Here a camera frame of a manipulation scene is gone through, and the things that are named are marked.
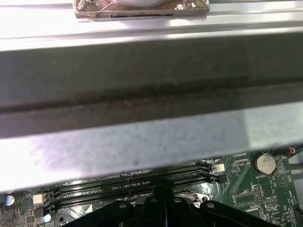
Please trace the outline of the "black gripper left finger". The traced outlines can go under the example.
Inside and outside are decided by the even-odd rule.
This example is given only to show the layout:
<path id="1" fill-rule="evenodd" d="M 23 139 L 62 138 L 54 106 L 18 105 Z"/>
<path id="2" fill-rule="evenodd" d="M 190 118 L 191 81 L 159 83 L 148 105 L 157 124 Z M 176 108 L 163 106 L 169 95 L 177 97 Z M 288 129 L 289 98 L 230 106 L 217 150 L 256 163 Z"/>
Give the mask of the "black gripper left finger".
<path id="1" fill-rule="evenodd" d="M 135 205 L 115 201 L 96 211 L 96 227 L 164 226 L 164 187 L 154 186 L 152 195 L 139 198 Z"/>

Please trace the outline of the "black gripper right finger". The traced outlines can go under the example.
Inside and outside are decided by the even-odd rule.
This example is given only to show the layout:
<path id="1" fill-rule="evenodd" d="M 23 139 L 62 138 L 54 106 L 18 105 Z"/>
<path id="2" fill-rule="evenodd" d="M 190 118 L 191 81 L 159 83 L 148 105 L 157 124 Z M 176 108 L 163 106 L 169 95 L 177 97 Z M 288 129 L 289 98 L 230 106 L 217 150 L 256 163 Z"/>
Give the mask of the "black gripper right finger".
<path id="1" fill-rule="evenodd" d="M 184 198 L 176 197 L 173 189 L 164 188 L 164 198 L 173 227 L 275 227 L 257 218 L 216 201 L 206 201 L 197 208 Z"/>

